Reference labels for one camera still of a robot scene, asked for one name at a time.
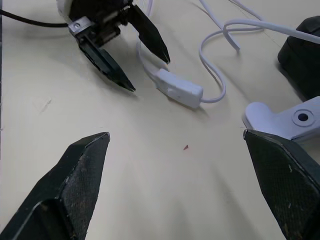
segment cable inline switch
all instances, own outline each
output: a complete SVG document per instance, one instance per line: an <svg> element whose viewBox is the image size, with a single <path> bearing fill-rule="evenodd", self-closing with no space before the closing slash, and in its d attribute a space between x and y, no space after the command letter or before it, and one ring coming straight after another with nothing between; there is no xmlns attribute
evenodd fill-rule
<svg viewBox="0 0 320 240"><path fill-rule="evenodd" d="M173 100L196 109L204 95L202 86L184 80L179 76L160 69L154 75L156 88Z"/></svg>

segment white plastic part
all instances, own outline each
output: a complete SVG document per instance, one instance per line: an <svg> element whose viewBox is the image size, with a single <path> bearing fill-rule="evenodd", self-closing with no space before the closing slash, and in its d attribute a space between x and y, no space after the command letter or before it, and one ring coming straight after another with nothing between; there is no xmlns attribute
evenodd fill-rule
<svg viewBox="0 0 320 240"><path fill-rule="evenodd" d="M199 107L204 95L202 86L184 80L164 69L154 75L156 88L168 97L193 109Z"/></svg>
<svg viewBox="0 0 320 240"><path fill-rule="evenodd" d="M302 141L320 134L320 96L280 113L261 102L251 103L243 122L248 129Z"/></svg>

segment white plastic bracket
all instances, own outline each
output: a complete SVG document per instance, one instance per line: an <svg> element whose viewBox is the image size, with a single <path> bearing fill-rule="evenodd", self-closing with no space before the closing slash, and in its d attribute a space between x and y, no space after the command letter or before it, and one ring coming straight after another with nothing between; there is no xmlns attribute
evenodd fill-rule
<svg viewBox="0 0 320 240"><path fill-rule="evenodd" d="M280 113L261 102L251 103L243 122L248 129L303 141L320 134L320 96Z"/></svg>

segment textured grip pad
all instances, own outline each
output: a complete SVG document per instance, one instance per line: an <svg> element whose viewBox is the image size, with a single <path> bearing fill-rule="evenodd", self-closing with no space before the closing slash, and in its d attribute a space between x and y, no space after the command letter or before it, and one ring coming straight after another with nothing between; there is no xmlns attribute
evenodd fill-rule
<svg viewBox="0 0 320 240"><path fill-rule="evenodd" d="M320 239L320 166L295 142L244 133L262 194L287 240Z"/></svg>

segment beige surface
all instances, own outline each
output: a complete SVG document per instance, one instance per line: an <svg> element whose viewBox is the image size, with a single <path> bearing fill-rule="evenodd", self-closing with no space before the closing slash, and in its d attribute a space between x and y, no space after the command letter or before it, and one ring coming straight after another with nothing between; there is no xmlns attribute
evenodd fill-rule
<svg viewBox="0 0 320 240"><path fill-rule="evenodd" d="M318 0L245 0L269 21L297 26L316 15ZM159 0L152 21L171 56L170 69L219 88L201 65L198 45L218 29L196 0ZM218 18L246 17L227 0L211 0ZM5 0L3 9L60 22L54 0ZM228 76L227 95L191 111L154 88L126 28L106 48L137 91L104 83L66 29L3 18L0 229L69 144L111 135L87 240L284 240L263 196L242 139L250 102L279 112L300 103L276 61L286 37L237 34L241 54L222 37L205 52Z"/></svg>

